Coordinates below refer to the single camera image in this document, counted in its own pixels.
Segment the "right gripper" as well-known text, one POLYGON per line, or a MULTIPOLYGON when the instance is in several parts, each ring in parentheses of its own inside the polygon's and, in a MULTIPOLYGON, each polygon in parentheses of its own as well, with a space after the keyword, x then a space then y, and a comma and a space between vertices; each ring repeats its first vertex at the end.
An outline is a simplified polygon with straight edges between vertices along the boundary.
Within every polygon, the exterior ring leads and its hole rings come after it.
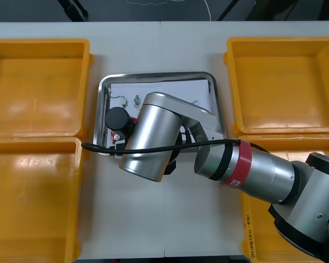
POLYGON ((168 161, 168 164, 165 168, 164 175, 171 174, 176 169, 176 158, 179 155, 180 150, 173 150, 172 154, 170 156, 170 159, 168 161))

